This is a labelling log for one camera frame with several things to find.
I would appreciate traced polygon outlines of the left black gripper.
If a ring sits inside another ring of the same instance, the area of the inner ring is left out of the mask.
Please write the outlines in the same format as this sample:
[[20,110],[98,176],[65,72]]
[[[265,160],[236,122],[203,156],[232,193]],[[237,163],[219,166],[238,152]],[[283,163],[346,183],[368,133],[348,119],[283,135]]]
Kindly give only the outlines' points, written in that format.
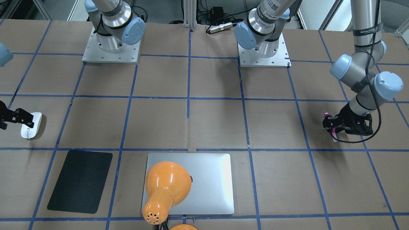
[[327,132],[333,134],[345,131],[346,134],[369,136],[374,133],[371,114],[357,115],[349,105],[345,105],[336,116],[324,118],[322,124]]

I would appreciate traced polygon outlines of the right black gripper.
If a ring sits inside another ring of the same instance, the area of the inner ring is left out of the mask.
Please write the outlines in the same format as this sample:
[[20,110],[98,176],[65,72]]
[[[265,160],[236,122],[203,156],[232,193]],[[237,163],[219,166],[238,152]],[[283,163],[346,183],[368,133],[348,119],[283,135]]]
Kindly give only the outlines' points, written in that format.
[[24,109],[12,111],[7,108],[3,101],[0,101],[0,128],[6,130],[6,122],[25,124],[29,128],[34,128],[33,115]]

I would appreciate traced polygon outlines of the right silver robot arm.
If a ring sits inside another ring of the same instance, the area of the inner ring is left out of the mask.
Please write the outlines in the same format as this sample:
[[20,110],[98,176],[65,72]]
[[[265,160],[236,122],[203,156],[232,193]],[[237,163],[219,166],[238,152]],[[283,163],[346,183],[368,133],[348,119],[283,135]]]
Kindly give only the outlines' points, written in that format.
[[82,61],[90,64],[136,64],[145,22],[122,0],[86,0],[93,23]]

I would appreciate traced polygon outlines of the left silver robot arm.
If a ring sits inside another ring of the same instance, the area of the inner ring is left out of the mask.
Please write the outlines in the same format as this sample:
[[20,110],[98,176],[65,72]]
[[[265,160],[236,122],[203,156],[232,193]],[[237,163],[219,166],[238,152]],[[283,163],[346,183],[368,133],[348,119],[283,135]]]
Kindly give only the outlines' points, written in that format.
[[[292,3],[292,0],[263,0],[235,26],[237,43],[250,50],[262,43],[276,41]],[[330,73],[350,87],[356,96],[337,115],[324,115],[323,128],[332,137],[342,131],[360,136],[375,134],[371,113],[380,113],[380,106],[403,88],[398,75],[391,72],[376,74],[371,70],[387,51],[382,41],[380,1],[352,0],[351,12],[355,53],[339,57]]]

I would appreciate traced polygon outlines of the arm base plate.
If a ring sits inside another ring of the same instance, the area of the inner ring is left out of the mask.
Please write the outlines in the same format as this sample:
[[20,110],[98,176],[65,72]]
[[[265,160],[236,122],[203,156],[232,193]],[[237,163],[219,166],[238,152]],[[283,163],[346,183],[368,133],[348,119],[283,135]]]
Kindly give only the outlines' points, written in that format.
[[283,33],[278,40],[263,41],[251,50],[246,50],[239,44],[237,47],[241,67],[287,68],[291,66]]
[[128,45],[104,29],[90,33],[82,61],[93,64],[137,64],[141,42]]

